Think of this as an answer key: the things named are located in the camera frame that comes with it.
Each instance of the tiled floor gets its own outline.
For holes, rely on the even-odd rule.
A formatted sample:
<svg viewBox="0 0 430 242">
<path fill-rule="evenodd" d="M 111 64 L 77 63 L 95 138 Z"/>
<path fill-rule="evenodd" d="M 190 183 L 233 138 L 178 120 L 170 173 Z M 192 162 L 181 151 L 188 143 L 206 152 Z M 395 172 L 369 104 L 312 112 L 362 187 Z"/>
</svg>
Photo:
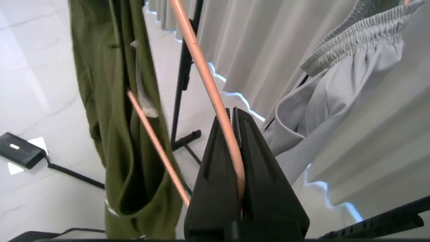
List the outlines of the tiled floor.
<svg viewBox="0 0 430 242">
<path fill-rule="evenodd" d="M 145 17 L 164 112 L 171 122 L 181 45 L 173 33 L 160 30 L 155 16 L 145 13 Z M 216 81 L 222 89 L 224 83 Z M 236 96 L 224 93 L 222 98 L 228 107 L 247 109 Z M 0 117 L 0 134 L 12 132 L 26 139 L 42 136 L 52 162 L 104 180 L 77 89 L 66 0 L 0 0 Z M 193 67 L 189 89 L 183 95 L 178 137 L 202 130 L 202 137 L 190 145 L 199 157 L 213 118 L 214 111 Z M 185 149 L 176 151 L 175 156 L 186 182 L 193 187 L 198 165 Z M 303 177 L 294 189 L 311 219 L 309 237 L 353 222 L 343 208 L 327 208 L 322 188 L 303 186 Z M 102 229 L 103 202 L 102 190 L 51 171 L 44 163 L 19 172 L 0 160 L 0 241 L 30 230 Z"/>
</svg>

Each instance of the waistband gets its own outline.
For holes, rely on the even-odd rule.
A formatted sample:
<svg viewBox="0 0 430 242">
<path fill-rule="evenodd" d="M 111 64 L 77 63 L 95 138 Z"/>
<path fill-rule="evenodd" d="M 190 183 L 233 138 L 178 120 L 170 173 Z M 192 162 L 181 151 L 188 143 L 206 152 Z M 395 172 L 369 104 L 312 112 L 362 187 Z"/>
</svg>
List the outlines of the waistband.
<svg viewBox="0 0 430 242">
<path fill-rule="evenodd" d="M 358 21 L 329 41 L 323 42 L 301 68 L 313 77 L 331 68 L 346 56 L 356 53 L 358 48 L 381 42 L 387 44 L 401 42 L 400 32 L 411 15 L 424 3 L 424 0 L 414 1 Z"/>
</svg>

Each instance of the green pants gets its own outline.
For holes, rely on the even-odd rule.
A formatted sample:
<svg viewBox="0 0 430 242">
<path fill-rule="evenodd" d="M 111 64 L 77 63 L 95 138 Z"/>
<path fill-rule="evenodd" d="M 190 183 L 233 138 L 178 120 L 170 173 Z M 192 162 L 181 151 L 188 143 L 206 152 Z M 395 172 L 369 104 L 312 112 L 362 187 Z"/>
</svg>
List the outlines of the green pants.
<svg viewBox="0 0 430 242">
<path fill-rule="evenodd" d="M 106 233 L 111 239 L 174 239 L 182 201 L 126 95 L 136 75 L 158 118 L 149 118 L 174 161 L 139 0 L 71 0 L 79 92 L 106 169 Z M 138 40 L 138 48 L 130 43 Z M 136 55 L 141 73 L 136 73 Z"/>
</svg>

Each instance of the white label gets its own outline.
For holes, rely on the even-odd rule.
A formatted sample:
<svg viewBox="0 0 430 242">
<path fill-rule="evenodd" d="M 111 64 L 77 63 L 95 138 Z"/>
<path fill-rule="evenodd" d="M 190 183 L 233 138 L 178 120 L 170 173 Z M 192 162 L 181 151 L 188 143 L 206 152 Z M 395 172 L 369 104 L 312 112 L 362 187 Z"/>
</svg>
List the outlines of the white label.
<svg viewBox="0 0 430 242">
<path fill-rule="evenodd" d="M 19 146 L 17 146 L 17 145 L 10 144 L 10 147 L 14 148 L 15 150 L 19 150 Z"/>
</svg>

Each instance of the black clothes rack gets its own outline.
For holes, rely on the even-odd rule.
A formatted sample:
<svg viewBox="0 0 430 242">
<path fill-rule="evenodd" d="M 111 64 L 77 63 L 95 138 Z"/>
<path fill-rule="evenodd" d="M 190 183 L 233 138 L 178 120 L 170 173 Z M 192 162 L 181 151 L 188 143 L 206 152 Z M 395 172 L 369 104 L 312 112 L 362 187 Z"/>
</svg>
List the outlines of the black clothes rack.
<svg viewBox="0 0 430 242">
<path fill-rule="evenodd" d="M 194 17 L 190 19 L 191 26 L 193 27 L 194 32 L 197 34 L 197 30 L 199 28 L 200 16 L 202 14 L 203 0 L 197 0 L 196 8 L 194 9 Z M 173 151 L 181 147 L 185 147 L 190 155 L 196 160 L 198 164 L 202 162 L 194 153 L 194 151 L 188 146 L 188 144 L 202 136 L 202 131 L 195 130 L 191 132 L 189 135 L 176 140 L 176 132 L 177 132 L 177 123 L 179 119 L 179 110 L 181 109 L 181 99 L 182 92 L 186 91 L 189 83 L 189 72 L 191 71 L 191 65 L 193 64 L 193 60 L 191 54 L 189 53 L 187 43 L 185 40 L 182 40 L 182 49 L 181 49 L 181 59 L 179 61 L 179 73 L 177 76 L 177 87 L 176 87 L 176 96 L 175 96 L 175 109 L 173 111 L 173 123 L 172 123 L 172 134 L 171 134 L 171 146 Z"/>
</svg>

